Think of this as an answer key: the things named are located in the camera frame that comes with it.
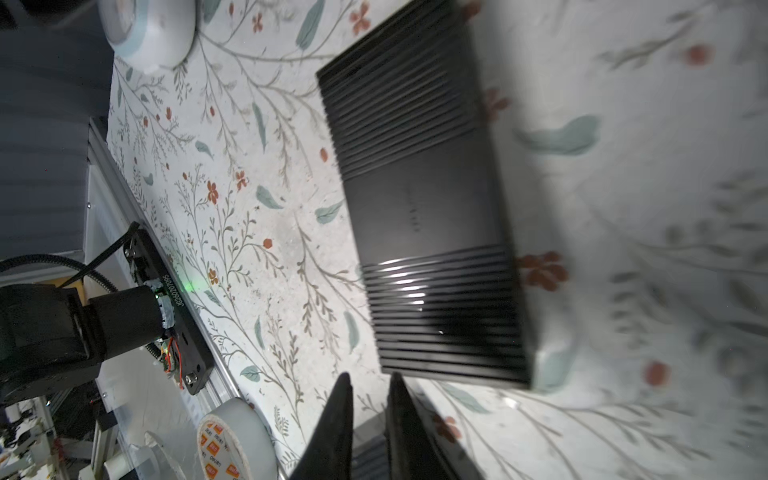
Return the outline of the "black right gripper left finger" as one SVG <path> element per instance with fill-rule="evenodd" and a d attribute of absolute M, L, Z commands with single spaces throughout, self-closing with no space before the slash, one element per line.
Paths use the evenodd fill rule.
<path fill-rule="evenodd" d="M 344 372 L 334 384 L 291 480 L 351 478 L 353 397 L 350 375 Z"/>

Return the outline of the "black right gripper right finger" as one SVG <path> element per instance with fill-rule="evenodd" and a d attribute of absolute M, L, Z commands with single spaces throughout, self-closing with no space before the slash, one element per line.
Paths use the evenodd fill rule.
<path fill-rule="evenodd" d="M 432 441 L 400 373 L 390 377 L 385 410 L 391 479 L 457 479 Z"/>

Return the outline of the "black network switch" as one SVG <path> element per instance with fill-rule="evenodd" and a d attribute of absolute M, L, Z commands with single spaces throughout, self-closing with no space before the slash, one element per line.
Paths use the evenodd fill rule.
<path fill-rule="evenodd" d="M 529 388 L 527 312 L 458 5 L 406 4 L 316 78 L 382 371 Z"/>

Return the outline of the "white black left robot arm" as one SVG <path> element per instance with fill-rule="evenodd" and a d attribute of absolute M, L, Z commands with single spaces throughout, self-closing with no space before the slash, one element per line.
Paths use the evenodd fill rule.
<path fill-rule="evenodd" d="M 1 405 L 74 388 L 103 362 L 144 347 L 174 327 L 174 302 L 148 286 L 81 302 L 74 288 L 1 288 Z"/>

